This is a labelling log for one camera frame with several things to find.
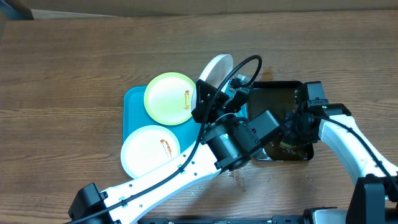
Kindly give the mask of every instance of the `blue mat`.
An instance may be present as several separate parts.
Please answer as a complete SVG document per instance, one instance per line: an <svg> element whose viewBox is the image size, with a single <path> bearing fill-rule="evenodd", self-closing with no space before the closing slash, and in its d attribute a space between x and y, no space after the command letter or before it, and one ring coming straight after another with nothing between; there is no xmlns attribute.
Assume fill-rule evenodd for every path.
<svg viewBox="0 0 398 224"><path fill-rule="evenodd" d="M196 141L200 129L200 124L195 123L193 118L179 125L163 125L154 121L144 106L144 93L146 86L135 86L124 95L123 101L123 142L135 130L147 125L159 125L169 129L175 134L179 143L181 152L186 150L194 141ZM248 116L246 105L242 106L242 110L236 116Z"/></svg>

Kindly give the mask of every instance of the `black cable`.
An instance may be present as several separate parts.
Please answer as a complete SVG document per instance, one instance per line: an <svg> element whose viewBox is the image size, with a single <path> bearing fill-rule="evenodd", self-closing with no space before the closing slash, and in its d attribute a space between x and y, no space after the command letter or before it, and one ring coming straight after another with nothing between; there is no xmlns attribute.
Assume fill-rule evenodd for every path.
<svg viewBox="0 0 398 224"><path fill-rule="evenodd" d="M256 72L254 72L253 77L251 77L251 79L250 79L246 84L240 85L240 84L237 83L237 84L236 84L236 88L239 88L239 87L248 87L249 85L252 85L252 83L254 82L254 80L257 78L257 76L258 76L258 74L259 74L259 72L260 72L260 69L261 69L262 58L261 58L259 55L253 55L252 57L254 57L253 59L257 59L257 60L259 61L258 66L257 66L257 69L256 69Z"/></svg>
<svg viewBox="0 0 398 224"><path fill-rule="evenodd" d="M246 58L246 59L243 60L239 65L237 65L234 69L232 69L232 71L224 78L223 82L221 82L221 84L220 84L219 87L217 88L216 93L215 93L214 96L211 98L211 101L210 101L210 103L209 103L208 106L207 106L207 109L206 109L205 114L204 114L204 116L203 116L203 119L202 119L202 121L201 121L201 125L200 125L200 129L199 129L199 134L198 134L198 137L197 137L197 141L196 141L196 143L195 143L195 145L194 145L194 147L193 147L193 149L192 149L192 152L191 152L190 155L188 156L187 160L182 164L182 166L179 167L173 174L171 174L170 176L166 177L164 180L160 181L159 183L153 185L152 187L149 187L148 189L145 189L145 190L143 190L142 192L139 192L139 193L137 193L137 194L135 194L135 195L132 195L132 196L128 197L128 198L125 199L125 200L122 200L122 201L120 201L120 202L118 202L118 203L116 203L116 204L114 204L114 205L112 205L112 206L110 206L110 207L108 207L108 208L105 208L105 209L102 210L102 211L96 212L96 213L94 213L94 214L92 214L92 215L89 215L89 216L87 216L87 217L84 217L84 218L81 218L81 219L78 219L78 220L75 220L75 221L72 221L72 222L64 223L64 224L77 224L77 223L81 223L81 222L83 222L83 221L86 221L86 220L89 220L89 219L91 219L91 218L94 218L94 217L97 217L97 216L99 216L99 215L102 215L102 214L104 214L104 213L106 213L106 212L110 212L110 211L114 210L115 208L118 208L118 207L120 207L121 205L125 205L125 204L127 204L128 202L130 202L130 201L132 201L132 200L134 200L134 199L136 199L136 198L138 198L138 197L140 197L140 196L143 196L144 194L146 194L146 193L148 193L148 192L150 192L150 191L152 191L152 190L154 190L154 189L160 187L161 185L165 184L166 182L168 182L169 180L171 180L171 179L173 179L175 176L177 176L179 173L181 173L181 172L184 170L184 168L186 168L186 166L190 163L190 161L192 160L193 156L195 155L195 153L196 153L196 151L197 151L197 149L198 149L198 146L199 146L199 143L200 143L200 140L201 140L201 136L203 135L203 132L204 132L204 130L205 130L206 121L207 121L207 119L208 119L208 117L209 117L211 107L212 107L212 105L214 104L214 102L215 102L216 99L217 99L218 93L221 91L221 89L228 83L228 81L232 78L232 76L233 76L239 69L241 69L245 64L247 64L248 62L250 62L250 61L252 61L252 60L254 60L254 59L258 59L258 61L259 61L259 66L257 67L257 70L256 70L255 74L253 75L254 78L257 77L257 75L258 75L258 73L259 73L259 71L260 71L259 68L261 68L262 59L261 59L261 57L260 57L259 55L253 55L253 56L250 56L250 57Z"/></svg>
<svg viewBox="0 0 398 224"><path fill-rule="evenodd" d="M375 163L378 166L378 168L380 168L380 170L382 170L384 175L386 175L388 180L391 182L391 187L393 187L395 189L396 195L398 195L398 185L396 184L395 178L393 178L390 175L390 173L387 171L387 169L383 166L383 163L376 157L376 155L373 153L372 149L368 146L368 144L365 142L365 140L358 133L356 133L352 128L349 128L346 125L344 125L344 124L342 124L342 123L340 123L338 121L335 121L334 119L326 118L326 117L323 117L323 116L309 116L309 117L310 118L316 118L316 119L324 119L325 121L330 121L330 122L335 123L338 126L344 128L345 130L347 130L351 134L353 134L353 136L355 136L358 139L358 141L365 147L365 149L367 150L369 155L375 161Z"/></svg>

